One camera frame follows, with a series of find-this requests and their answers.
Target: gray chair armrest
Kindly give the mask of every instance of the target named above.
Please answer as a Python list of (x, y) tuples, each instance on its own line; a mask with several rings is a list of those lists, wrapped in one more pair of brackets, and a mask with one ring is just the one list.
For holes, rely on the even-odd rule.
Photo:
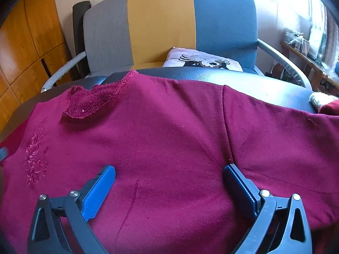
[(258, 39), (258, 47), (262, 49), (264, 52), (266, 52), (268, 55), (273, 57), (277, 62), (283, 66), (288, 73), (290, 73), (294, 79), (296, 79), (298, 85), (312, 90), (312, 86), (306, 75), (295, 65), (293, 64), (289, 59), (287, 59), (285, 56), (283, 56), (280, 52), (278, 52), (276, 49), (271, 47), (270, 45), (266, 44), (262, 40)]
[(43, 85), (41, 92), (45, 92), (53, 87), (53, 84), (58, 81), (65, 73), (67, 73), (71, 68), (75, 66), (78, 62), (86, 57), (86, 52), (83, 51), (79, 53), (76, 57), (69, 60), (65, 65), (63, 65), (59, 70), (55, 72)]

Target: metal screw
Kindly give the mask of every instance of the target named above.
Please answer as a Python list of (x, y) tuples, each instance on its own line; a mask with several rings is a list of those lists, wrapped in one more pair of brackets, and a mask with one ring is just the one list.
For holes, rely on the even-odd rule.
[(301, 200), (301, 197), (300, 197), (298, 194), (293, 194), (292, 197), (293, 197), (295, 200)]
[(39, 200), (45, 200), (47, 198), (46, 194), (41, 194)]
[(71, 197), (77, 197), (77, 196), (79, 195), (79, 191), (73, 190), (73, 191), (70, 192), (69, 195), (70, 195)]
[(263, 197), (268, 198), (271, 195), (271, 193), (269, 192), (269, 190), (264, 189), (264, 190), (261, 191), (261, 195)]

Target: blue upholstery stripe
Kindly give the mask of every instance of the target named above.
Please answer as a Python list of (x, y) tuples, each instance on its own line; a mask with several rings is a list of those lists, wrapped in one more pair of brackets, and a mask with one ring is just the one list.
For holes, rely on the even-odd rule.
[(254, 0), (194, 0), (197, 50), (253, 70), (257, 55)]
[(251, 70), (251, 69), (247, 69), (247, 68), (242, 68), (243, 72), (247, 72), (247, 73), (253, 73), (253, 74), (258, 74), (256, 71)]

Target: yellow upholstery stripe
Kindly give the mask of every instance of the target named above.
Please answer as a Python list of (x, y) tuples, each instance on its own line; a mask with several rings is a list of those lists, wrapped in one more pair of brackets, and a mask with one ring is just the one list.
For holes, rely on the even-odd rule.
[(165, 62), (172, 47), (196, 48), (193, 0), (128, 0), (134, 64)]
[(139, 63), (139, 64), (134, 64), (131, 67), (131, 70), (159, 68), (159, 67), (162, 67), (163, 64), (164, 62)]

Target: sweatshirt sleeve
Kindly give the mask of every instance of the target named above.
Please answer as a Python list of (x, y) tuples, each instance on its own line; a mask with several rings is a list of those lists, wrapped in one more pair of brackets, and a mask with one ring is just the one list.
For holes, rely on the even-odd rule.
[(228, 86), (223, 112), (233, 162), (259, 189), (298, 193), (311, 229), (339, 218), (339, 116), (259, 101)]
[(28, 119), (21, 123), (4, 141), (0, 142), (0, 148), (5, 147), (7, 149), (8, 156), (13, 155), (17, 151), (27, 127), (27, 123)]

